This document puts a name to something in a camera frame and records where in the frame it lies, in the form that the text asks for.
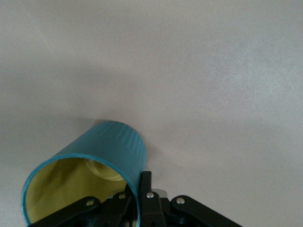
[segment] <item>gray surface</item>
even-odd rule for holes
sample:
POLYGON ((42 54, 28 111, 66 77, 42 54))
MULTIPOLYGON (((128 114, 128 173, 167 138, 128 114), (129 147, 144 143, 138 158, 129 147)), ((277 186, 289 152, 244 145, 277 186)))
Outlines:
POLYGON ((0 225, 30 171, 97 121, 153 186, 245 227, 303 217, 303 2, 0 1, 0 225))

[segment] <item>metal bolt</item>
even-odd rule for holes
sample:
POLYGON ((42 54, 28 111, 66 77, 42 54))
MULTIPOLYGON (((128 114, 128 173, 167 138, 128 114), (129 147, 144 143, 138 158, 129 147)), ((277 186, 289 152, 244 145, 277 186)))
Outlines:
POLYGON ((149 193, 146 194, 146 197, 151 199, 151 198, 154 197, 154 194, 152 192, 149 192, 149 193))
POLYGON ((87 206, 91 206, 91 205, 93 205, 93 204, 94 204, 94 201, 93 201, 93 200, 90 200, 90 201, 87 201, 87 202, 86 202, 86 205, 87 205, 87 206))
POLYGON ((177 198, 177 204, 184 204, 185 200, 183 198, 177 198))
POLYGON ((124 198, 125 198, 124 194, 119 195, 119 199, 124 199, 124 198))

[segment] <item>ribbed blue cup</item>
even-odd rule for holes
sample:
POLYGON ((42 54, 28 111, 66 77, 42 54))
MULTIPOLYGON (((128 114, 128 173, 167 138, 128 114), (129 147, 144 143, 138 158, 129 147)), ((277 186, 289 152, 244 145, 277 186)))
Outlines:
POLYGON ((49 160, 41 163, 27 178, 21 195, 21 210, 30 225, 26 210, 28 186, 47 164, 64 158, 85 158, 102 163, 120 174, 129 185, 137 205, 137 223, 140 225, 139 185, 145 167, 146 151, 140 135, 130 126, 120 122, 104 122, 88 130, 49 160))

